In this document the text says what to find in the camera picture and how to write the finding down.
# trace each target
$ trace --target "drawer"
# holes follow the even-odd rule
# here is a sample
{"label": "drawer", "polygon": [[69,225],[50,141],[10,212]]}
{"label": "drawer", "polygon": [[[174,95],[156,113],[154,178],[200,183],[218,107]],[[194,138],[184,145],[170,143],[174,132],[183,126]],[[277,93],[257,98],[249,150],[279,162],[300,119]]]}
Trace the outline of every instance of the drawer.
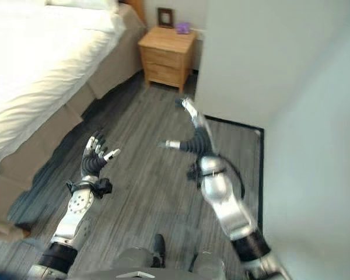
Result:
{"label": "drawer", "polygon": [[154,63],[164,65],[172,68],[180,68],[180,54],[171,51],[161,51],[155,48],[145,49],[145,61],[147,63]]}
{"label": "drawer", "polygon": [[180,70],[158,64],[147,63],[148,79],[155,82],[169,82],[171,84],[180,83]]}

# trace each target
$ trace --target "white bedsheet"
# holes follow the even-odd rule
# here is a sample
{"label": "white bedsheet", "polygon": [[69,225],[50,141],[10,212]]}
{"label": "white bedsheet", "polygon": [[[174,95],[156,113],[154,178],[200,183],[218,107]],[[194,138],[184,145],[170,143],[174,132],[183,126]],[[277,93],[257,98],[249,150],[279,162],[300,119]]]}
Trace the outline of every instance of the white bedsheet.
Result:
{"label": "white bedsheet", "polygon": [[62,20],[0,19],[0,161],[65,104],[117,45],[115,32]]}

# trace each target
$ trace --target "floor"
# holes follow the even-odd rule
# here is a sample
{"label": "floor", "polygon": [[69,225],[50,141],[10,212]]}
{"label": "floor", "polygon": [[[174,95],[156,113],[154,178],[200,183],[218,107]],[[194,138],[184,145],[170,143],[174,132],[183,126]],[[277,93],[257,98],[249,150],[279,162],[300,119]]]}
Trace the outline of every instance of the floor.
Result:
{"label": "floor", "polygon": [[[186,95],[194,95],[196,80],[196,76],[189,78]],[[113,182],[114,191],[104,197],[101,215],[70,275],[109,269],[124,249],[150,248],[155,233],[162,233],[168,267],[187,270],[195,252],[209,250],[224,259],[228,279],[240,278],[237,257],[211,207],[186,179],[195,156],[156,146],[163,139],[187,139],[193,134],[188,114],[174,105],[178,95],[175,88],[164,85],[146,89],[139,73],[94,102],[85,121],[65,137],[39,171],[31,191],[12,207],[10,220],[34,221],[33,237],[48,242],[70,198],[65,182],[79,179],[79,163],[90,135],[103,128],[109,148],[122,150],[102,171]],[[222,154],[240,168],[245,202],[257,217],[259,132],[216,121],[210,125]],[[238,195],[239,185],[233,180]],[[36,247],[24,242],[0,241],[0,271],[17,278],[23,278],[39,256]]]}

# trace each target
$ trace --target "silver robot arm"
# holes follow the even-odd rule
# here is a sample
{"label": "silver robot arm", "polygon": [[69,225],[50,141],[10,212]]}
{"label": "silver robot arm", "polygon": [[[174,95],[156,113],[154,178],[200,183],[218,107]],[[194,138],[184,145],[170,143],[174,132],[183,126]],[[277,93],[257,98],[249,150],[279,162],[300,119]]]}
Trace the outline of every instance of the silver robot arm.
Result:
{"label": "silver robot arm", "polygon": [[39,262],[27,274],[28,279],[65,279],[78,251],[83,247],[100,213],[101,199],[112,191],[108,179],[99,179],[101,169],[117,156],[119,149],[105,154],[105,140],[96,132],[90,137],[80,165],[81,181],[68,182],[72,194],[61,219]]}
{"label": "silver robot arm", "polygon": [[226,174],[226,162],[216,150],[206,118],[197,111],[191,99],[178,99],[176,102],[191,115],[195,135],[189,141],[163,141],[159,146],[198,155],[196,167],[193,166],[191,171],[197,175],[190,177],[201,180],[202,195],[231,240],[246,277],[261,280],[280,276],[290,280],[289,274],[268,247],[250,211],[242,199],[234,195],[232,182]]}

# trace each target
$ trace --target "wooden nightstand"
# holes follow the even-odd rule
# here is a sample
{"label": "wooden nightstand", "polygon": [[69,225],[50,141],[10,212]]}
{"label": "wooden nightstand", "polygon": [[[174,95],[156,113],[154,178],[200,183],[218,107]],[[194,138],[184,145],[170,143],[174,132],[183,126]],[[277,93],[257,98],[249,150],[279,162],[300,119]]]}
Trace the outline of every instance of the wooden nightstand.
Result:
{"label": "wooden nightstand", "polygon": [[152,28],[139,42],[147,86],[150,82],[179,88],[192,71],[196,32],[177,34],[176,29]]}

